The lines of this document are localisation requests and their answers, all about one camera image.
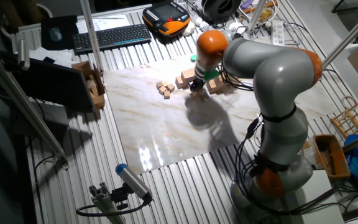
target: orange device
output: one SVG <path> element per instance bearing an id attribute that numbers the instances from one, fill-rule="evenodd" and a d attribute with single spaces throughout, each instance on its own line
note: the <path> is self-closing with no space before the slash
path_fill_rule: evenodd
<path id="1" fill-rule="evenodd" d="M 190 15 L 177 3 L 168 1 L 144 9 L 143 20 L 154 31 L 174 36 L 187 26 L 190 22 Z"/>

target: marble surface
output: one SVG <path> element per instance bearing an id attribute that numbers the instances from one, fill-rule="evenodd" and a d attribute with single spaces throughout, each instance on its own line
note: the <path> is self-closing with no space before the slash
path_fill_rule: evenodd
<path id="1" fill-rule="evenodd" d="M 175 86 L 171 98 L 164 100 L 155 84 L 162 80 L 175 84 L 175 77 L 191 67 L 187 56 L 104 72 L 127 163 L 136 174 L 235 144 L 258 116 L 254 93 L 229 87 L 220 94 L 193 97 L 188 88 Z M 308 120 L 336 111 L 320 83 L 295 103 Z"/>

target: wooden box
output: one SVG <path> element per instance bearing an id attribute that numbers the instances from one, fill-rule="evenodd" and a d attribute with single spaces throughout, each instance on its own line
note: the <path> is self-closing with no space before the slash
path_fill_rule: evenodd
<path id="1" fill-rule="evenodd" d="M 94 103 L 96 109 L 100 109 L 100 108 L 104 107 L 104 96 L 103 95 L 106 92 L 104 90 L 104 85 L 102 83 L 102 80 L 100 78 L 99 72 L 96 69 L 96 67 L 93 65 L 93 69 L 92 69 L 89 61 L 75 63 L 75 64 L 71 65 L 71 67 L 76 70 L 81 71 L 85 78 L 85 81 L 90 79 L 90 75 L 93 76 L 94 81 L 96 83 L 96 87 L 98 89 L 98 93 L 99 93 L 99 96 L 92 98 L 93 103 Z"/>

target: monitor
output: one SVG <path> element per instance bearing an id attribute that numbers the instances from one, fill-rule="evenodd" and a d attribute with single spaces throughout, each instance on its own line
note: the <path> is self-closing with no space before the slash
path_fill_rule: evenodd
<path id="1" fill-rule="evenodd" d="M 0 56 L 17 63 L 15 54 L 0 51 Z M 84 76 L 78 70 L 31 58 L 27 71 L 12 74 L 27 96 L 57 103 L 77 112 L 96 111 Z"/>

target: wooden block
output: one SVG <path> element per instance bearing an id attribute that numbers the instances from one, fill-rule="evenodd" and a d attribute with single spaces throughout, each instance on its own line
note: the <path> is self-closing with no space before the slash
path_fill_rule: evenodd
<path id="1" fill-rule="evenodd" d="M 167 86 L 169 85 L 169 82 L 168 82 L 168 81 L 162 81 L 162 85 L 163 85 L 164 87 L 167 87 Z"/>
<path id="2" fill-rule="evenodd" d="M 158 89 L 158 91 L 160 92 L 161 95 L 163 95 L 166 90 L 167 90 L 167 89 L 166 89 L 164 86 L 161 86 L 161 87 Z"/>
<path id="3" fill-rule="evenodd" d="M 93 93 L 94 96 L 99 96 L 99 92 L 96 86 L 91 87 L 91 92 Z"/>
<path id="4" fill-rule="evenodd" d="M 167 90 L 171 93 L 171 92 L 173 92 L 173 91 L 175 90 L 175 86 L 172 85 L 172 84 L 169 84 L 169 85 L 167 86 Z"/>
<path id="5" fill-rule="evenodd" d="M 207 84 L 206 87 L 209 91 L 209 93 L 215 93 L 217 91 L 220 90 L 220 86 L 217 86 L 215 83 L 215 80 L 210 80 Z"/>
<path id="6" fill-rule="evenodd" d="M 171 97 L 171 93 L 169 91 L 164 92 L 164 99 L 169 99 Z"/>
<path id="7" fill-rule="evenodd" d="M 88 86 L 88 89 L 91 89 L 92 86 L 96 87 L 96 83 L 94 82 L 94 80 L 87 80 L 86 85 Z"/>
<path id="8" fill-rule="evenodd" d="M 222 76 L 218 76 L 218 77 L 214 78 L 214 81 L 215 81 L 215 84 L 217 87 L 221 88 L 222 86 L 224 86 Z"/>
<path id="9" fill-rule="evenodd" d="M 177 84 L 178 89 L 185 88 L 187 86 L 187 82 L 181 77 L 177 77 L 175 83 Z"/>
<path id="10" fill-rule="evenodd" d="M 181 78 L 186 82 L 193 81 L 196 78 L 196 74 L 194 72 L 194 68 L 181 71 Z"/>
<path id="11" fill-rule="evenodd" d="M 155 84 L 155 87 L 157 87 L 157 89 L 159 90 L 162 86 L 164 86 L 164 84 L 162 82 L 158 82 L 157 84 Z"/>
<path id="12" fill-rule="evenodd" d="M 94 106 L 97 109 L 100 109 L 100 108 L 104 107 L 104 97 L 103 97 L 103 95 L 97 96 L 97 97 L 93 98 L 92 100 L 93 100 Z"/>

